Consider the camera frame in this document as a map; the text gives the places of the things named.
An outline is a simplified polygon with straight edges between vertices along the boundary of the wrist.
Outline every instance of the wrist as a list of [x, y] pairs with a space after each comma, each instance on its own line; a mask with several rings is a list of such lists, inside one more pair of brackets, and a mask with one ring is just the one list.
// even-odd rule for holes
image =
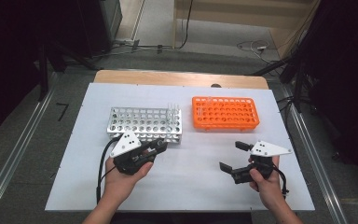
[[275, 216], [277, 223], [302, 223], [285, 200], [275, 203], [269, 211]]
[[101, 197], [101, 200], [98, 202], [97, 207], [104, 213], [114, 214], [118, 207], [121, 205], [121, 202], [113, 200], [111, 197], [107, 197], [105, 194]]
[[277, 197], [271, 197], [271, 200], [269, 200], [267, 204], [267, 209], [271, 212], [280, 211], [284, 207], [288, 207], [286, 200], [283, 198], [283, 196], [277, 196]]

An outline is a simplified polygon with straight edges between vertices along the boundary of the gray carpet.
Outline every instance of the gray carpet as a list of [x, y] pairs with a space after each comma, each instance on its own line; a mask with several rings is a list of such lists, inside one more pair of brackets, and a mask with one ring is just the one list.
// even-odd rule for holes
[[[144, 69], [231, 75], [250, 74], [265, 66], [260, 60], [178, 51], [164, 51], [162, 54], [157, 54], [155, 51], [142, 51], [105, 56], [92, 61], [105, 69]], [[84, 94], [96, 73], [87, 70], [82, 65], [70, 64], [65, 74], [60, 76], [49, 106], [0, 201], [0, 223], [79, 223], [88, 214], [44, 211], [54, 175], [59, 168]], [[277, 78], [271, 75], [265, 75], [265, 78], [276, 98], [283, 98], [282, 86]], [[36, 87], [0, 128], [0, 169], [30, 118], [37, 98], [38, 88]], [[57, 103], [69, 105], [60, 121], [63, 107]], [[315, 146], [338, 197], [340, 199], [358, 198], [358, 168], [343, 164], [341, 161], [331, 160], [331, 155], [335, 150], [328, 140], [323, 123], [320, 118], [310, 114], [307, 105], [303, 105], [303, 111]], [[291, 119], [288, 122], [295, 139], [300, 166], [304, 177], [310, 182], [309, 191], [316, 207], [314, 212], [299, 212], [298, 215], [306, 223], [333, 223], [296, 126]], [[344, 203], [343, 207], [349, 222], [358, 223], [358, 204]], [[254, 212], [252, 217], [254, 223], [274, 223], [267, 211]]]

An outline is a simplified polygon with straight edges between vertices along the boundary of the metal frame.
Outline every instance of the metal frame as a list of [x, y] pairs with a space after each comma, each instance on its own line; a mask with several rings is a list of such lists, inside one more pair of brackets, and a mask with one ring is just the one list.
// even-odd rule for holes
[[[282, 87], [282, 91], [285, 97], [293, 95], [288, 85], [284, 85]], [[324, 165], [319, 158], [318, 152], [316, 151], [315, 145], [310, 137], [310, 133], [304, 122], [302, 114], [297, 113], [293, 108], [291, 108], [291, 113], [334, 223], [349, 223], [344, 214], [338, 196], [336, 195], [333, 184], [331, 183], [328, 174], [324, 169]]]
[[17, 166], [19, 165], [25, 150], [27, 149], [28, 143], [30, 142], [34, 131], [39, 124], [39, 121], [42, 119], [43, 114], [48, 107], [48, 103], [51, 99], [51, 96], [55, 92], [55, 87], [60, 80], [60, 77], [57, 73], [53, 73], [50, 78], [51, 88], [48, 91], [46, 97], [42, 102], [37, 103], [36, 108], [34, 109], [34, 113], [28, 120], [22, 134], [17, 141], [16, 145], [14, 146], [13, 150], [11, 151], [7, 161], [0, 172], [0, 200], [5, 193], [5, 190], [11, 180], [11, 177], [14, 175]]

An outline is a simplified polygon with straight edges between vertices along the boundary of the black cable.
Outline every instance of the black cable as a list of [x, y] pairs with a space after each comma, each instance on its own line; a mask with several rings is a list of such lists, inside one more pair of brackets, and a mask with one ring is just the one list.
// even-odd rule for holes
[[292, 108], [292, 104], [293, 104], [293, 101], [290, 101], [289, 103], [287, 103], [287, 106], [284, 109], [285, 110], [284, 111], [284, 127], [286, 128], [286, 131], [289, 134], [289, 139], [290, 139], [290, 142], [292, 143], [293, 151], [295, 152], [297, 162], [298, 162], [298, 164], [300, 164], [300, 159], [298, 157], [295, 140], [293, 139], [292, 133], [290, 132], [289, 125], [288, 125], [289, 112], [290, 112], [290, 109]]
[[[121, 135], [119, 135], [118, 137], [114, 137], [112, 138], [112, 140], [110, 140], [107, 144], [106, 147], [103, 150], [103, 155], [101, 156], [101, 161], [100, 161], [100, 170], [98, 172], [98, 184], [97, 184], [97, 189], [96, 189], [96, 193], [97, 193], [97, 203], [101, 200], [101, 182], [103, 181], [103, 163], [104, 163], [104, 158], [106, 155], [106, 151], [107, 149], [110, 147], [110, 145], [112, 145], [114, 142], [120, 140]], [[110, 171], [108, 171], [104, 176], [106, 176], [109, 172], [111, 172], [114, 168], [112, 168]]]
[[103, 177], [101, 177], [100, 182], [103, 182], [103, 179], [107, 176], [107, 174], [109, 174], [110, 172], [112, 172], [114, 169], [116, 168], [116, 166], [112, 167], [112, 169], [110, 169], [108, 172], [106, 172]]
[[175, 48], [175, 49], [182, 49], [183, 46], [186, 44], [187, 42], [187, 38], [188, 38], [188, 22], [190, 21], [190, 15], [191, 15], [191, 8], [193, 7], [193, 0], [191, 0], [190, 2], [190, 8], [188, 9], [188, 14], [187, 14], [187, 22], [186, 22], [186, 37], [185, 37], [185, 41], [182, 43], [182, 45], [179, 48]]
[[[182, 1], [182, 8], [185, 8], [185, 1]], [[185, 11], [184, 10], [182, 10], [182, 20], [181, 20], [181, 22], [180, 22], [180, 24], [181, 24], [181, 27], [180, 27], [180, 30], [181, 30], [181, 41], [182, 41], [182, 44], [183, 44], [183, 34], [182, 34], [182, 32], [183, 32], [183, 17], [184, 17], [184, 13]]]
[[277, 67], [277, 68], [274, 69], [274, 71], [278, 74], [278, 77], [281, 75], [281, 73], [283, 72], [283, 70], [284, 70], [284, 66]]
[[276, 165], [273, 165], [272, 168], [278, 172], [278, 174], [281, 176], [281, 179], [282, 179], [282, 195], [283, 195], [283, 198], [286, 199], [286, 194], [289, 192], [289, 190], [287, 189], [286, 187], [286, 176], [284, 175], [284, 173], [278, 169], [278, 167]]
[[293, 99], [293, 96], [284, 97], [284, 98], [281, 99], [281, 100], [277, 100], [277, 104], [280, 103], [280, 102], [288, 101], [288, 100], [292, 100], [292, 99]]
[[[133, 45], [122, 45], [122, 47], [133, 47]], [[157, 49], [157, 48], [161, 48], [161, 49], [172, 49], [171, 46], [167, 46], [167, 45], [137, 45], [135, 46], [136, 48], [146, 48], [146, 49]]]
[[292, 104], [292, 100], [289, 100], [289, 102], [286, 104], [286, 106], [282, 107], [279, 112], [282, 112], [283, 110], [286, 111], [286, 108]]

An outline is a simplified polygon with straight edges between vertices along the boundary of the white table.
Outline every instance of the white table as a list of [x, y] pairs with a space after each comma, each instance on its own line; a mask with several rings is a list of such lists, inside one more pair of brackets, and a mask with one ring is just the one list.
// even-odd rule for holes
[[[196, 95], [239, 96], [255, 100], [260, 124], [243, 133], [206, 133], [191, 122], [191, 98]], [[89, 211], [96, 205], [95, 188], [103, 148], [109, 141], [106, 127], [110, 108], [167, 107], [179, 104], [184, 119], [181, 145], [169, 145], [152, 170], [133, 190], [119, 211], [231, 212], [265, 210], [258, 194], [247, 184], [234, 184], [220, 171], [219, 162], [233, 168], [248, 164], [248, 152], [235, 141], [253, 144], [264, 140], [292, 148], [272, 91], [180, 86], [91, 83], [62, 158], [46, 205], [47, 211]], [[281, 156], [294, 210], [314, 210], [295, 154]]]

